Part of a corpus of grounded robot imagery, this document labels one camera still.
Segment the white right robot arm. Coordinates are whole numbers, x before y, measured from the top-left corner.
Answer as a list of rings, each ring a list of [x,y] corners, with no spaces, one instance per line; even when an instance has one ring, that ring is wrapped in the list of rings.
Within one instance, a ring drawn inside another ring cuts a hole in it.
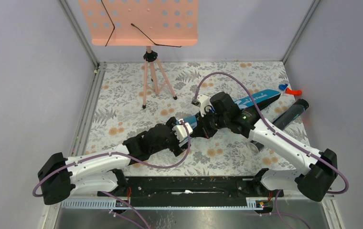
[[[240,108],[225,92],[212,97],[199,95],[193,104],[199,106],[197,127],[206,138],[217,130],[228,128],[233,133],[263,144],[289,161],[293,170],[263,169],[253,183],[254,193],[264,197],[271,190],[299,191],[310,200],[320,202],[338,176],[337,155],[326,149],[320,151],[302,144],[267,119],[261,119],[253,105]]]

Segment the black shuttlecock tube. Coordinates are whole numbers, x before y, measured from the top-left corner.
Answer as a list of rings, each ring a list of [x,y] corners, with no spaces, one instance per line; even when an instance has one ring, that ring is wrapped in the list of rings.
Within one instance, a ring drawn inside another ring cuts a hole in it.
[[[277,128],[284,130],[289,124],[295,121],[303,112],[309,108],[309,103],[305,99],[298,99],[293,105],[291,105],[283,114],[273,121],[273,125]],[[254,154],[258,154],[264,149],[264,145],[257,141],[250,141],[247,143],[247,147]]]

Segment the blue sport racket bag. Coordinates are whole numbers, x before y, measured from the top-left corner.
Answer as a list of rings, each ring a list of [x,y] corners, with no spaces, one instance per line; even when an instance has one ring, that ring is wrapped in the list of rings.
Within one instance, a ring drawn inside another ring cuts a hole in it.
[[[267,89],[234,101],[229,94],[219,92],[210,97],[210,102],[214,108],[213,113],[227,113],[229,123],[226,128],[235,134],[248,137],[250,130],[254,129],[254,124],[260,119],[255,105],[262,110],[276,101],[280,95],[281,93],[278,91]],[[176,125],[183,123],[189,123],[192,127],[193,133],[190,137],[197,137],[197,114],[180,119]]]

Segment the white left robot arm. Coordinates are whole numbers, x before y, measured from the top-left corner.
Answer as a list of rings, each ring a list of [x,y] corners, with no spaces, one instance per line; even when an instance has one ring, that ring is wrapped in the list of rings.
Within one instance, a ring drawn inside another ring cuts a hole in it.
[[[122,196],[127,191],[125,177],[118,169],[135,163],[158,169],[180,165],[183,160],[170,166],[147,163],[151,155],[170,150],[179,156],[191,147],[197,120],[188,117],[177,120],[171,117],[164,124],[130,137],[110,149],[90,155],[65,157],[62,152],[51,155],[37,173],[39,182],[32,190],[34,197],[44,204],[53,205],[75,194],[112,192]]]

